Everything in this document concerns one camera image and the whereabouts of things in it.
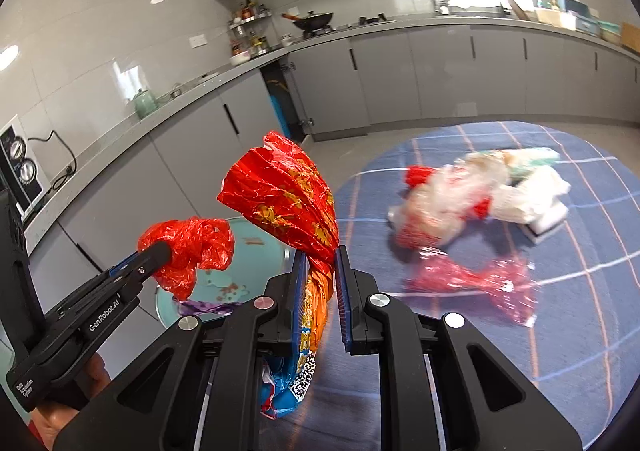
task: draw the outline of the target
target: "blue plaid tablecloth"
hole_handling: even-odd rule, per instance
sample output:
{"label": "blue plaid tablecloth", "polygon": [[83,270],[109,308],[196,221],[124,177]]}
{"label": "blue plaid tablecloth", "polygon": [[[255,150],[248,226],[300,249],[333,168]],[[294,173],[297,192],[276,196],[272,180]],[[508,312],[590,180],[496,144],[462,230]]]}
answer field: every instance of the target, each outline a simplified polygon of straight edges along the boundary
{"label": "blue plaid tablecloth", "polygon": [[[402,203],[405,168],[441,166],[474,150],[550,147],[572,186],[560,231],[533,245],[513,224],[469,222],[447,252],[472,269],[513,251],[540,285],[532,328],[514,325],[482,295],[406,293],[415,265],[386,221]],[[584,447],[603,431],[640,373],[640,180],[606,151],[573,135],[524,122],[441,128],[386,152],[335,193],[341,242],[354,269],[412,309],[468,317],[577,429]],[[335,299],[307,397],[295,413],[262,425],[265,450],[380,449],[378,359],[344,353]]]}

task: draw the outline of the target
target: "qr code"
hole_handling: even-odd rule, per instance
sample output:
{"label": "qr code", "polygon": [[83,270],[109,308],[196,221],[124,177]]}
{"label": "qr code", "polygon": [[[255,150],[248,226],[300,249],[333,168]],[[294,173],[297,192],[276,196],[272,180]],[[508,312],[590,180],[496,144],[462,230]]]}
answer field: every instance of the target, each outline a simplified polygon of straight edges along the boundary
{"label": "qr code", "polygon": [[306,362],[298,376],[290,384],[289,390],[298,402],[305,398],[305,393],[311,384],[311,377],[316,371],[316,357],[313,353],[306,356]]}

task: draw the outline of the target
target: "wooden handle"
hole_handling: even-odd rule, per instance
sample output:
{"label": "wooden handle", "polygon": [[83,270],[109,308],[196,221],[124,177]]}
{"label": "wooden handle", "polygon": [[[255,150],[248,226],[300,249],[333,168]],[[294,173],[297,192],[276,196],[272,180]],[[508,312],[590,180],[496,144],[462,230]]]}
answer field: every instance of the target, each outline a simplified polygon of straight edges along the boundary
{"label": "wooden handle", "polygon": [[285,19],[290,19],[292,21],[302,21],[298,16],[293,16],[291,14],[280,14]]}

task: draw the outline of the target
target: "metal screw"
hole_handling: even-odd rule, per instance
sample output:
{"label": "metal screw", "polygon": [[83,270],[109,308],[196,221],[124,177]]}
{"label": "metal screw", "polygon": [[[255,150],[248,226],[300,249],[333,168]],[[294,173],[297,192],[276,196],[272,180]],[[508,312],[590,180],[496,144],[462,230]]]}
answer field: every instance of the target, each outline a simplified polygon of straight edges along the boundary
{"label": "metal screw", "polygon": [[390,301],[391,301],[391,300],[389,299],[389,296],[388,296],[388,295],[386,295],[386,294],[381,294],[381,293],[373,294],[373,295],[369,298],[369,302],[370,302],[372,305],[380,306],[380,307],[382,307],[382,306],[387,306],[387,305],[389,304],[389,302],[390,302]]}
{"label": "metal screw", "polygon": [[198,319],[194,316],[186,316],[178,321],[178,326],[181,330],[193,330],[198,326]]}
{"label": "metal screw", "polygon": [[260,296],[255,299],[254,306],[260,310],[267,310],[271,308],[274,303],[275,301],[269,296]]}
{"label": "metal screw", "polygon": [[465,324],[465,318],[458,313],[452,312],[444,316],[444,322],[451,328],[460,328]]}

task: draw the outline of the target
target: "wok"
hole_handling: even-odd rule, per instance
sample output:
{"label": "wok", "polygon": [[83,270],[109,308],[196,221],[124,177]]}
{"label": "wok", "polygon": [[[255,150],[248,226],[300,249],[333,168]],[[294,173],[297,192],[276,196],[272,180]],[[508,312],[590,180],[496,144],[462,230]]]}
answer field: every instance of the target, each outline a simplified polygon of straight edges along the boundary
{"label": "wok", "polygon": [[282,14],[282,17],[292,20],[295,26],[305,32],[311,32],[313,30],[318,30],[319,28],[326,27],[333,16],[333,12],[327,12],[325,14],[314,14],[313,11],[309,12],[309,15],[307,17]]}

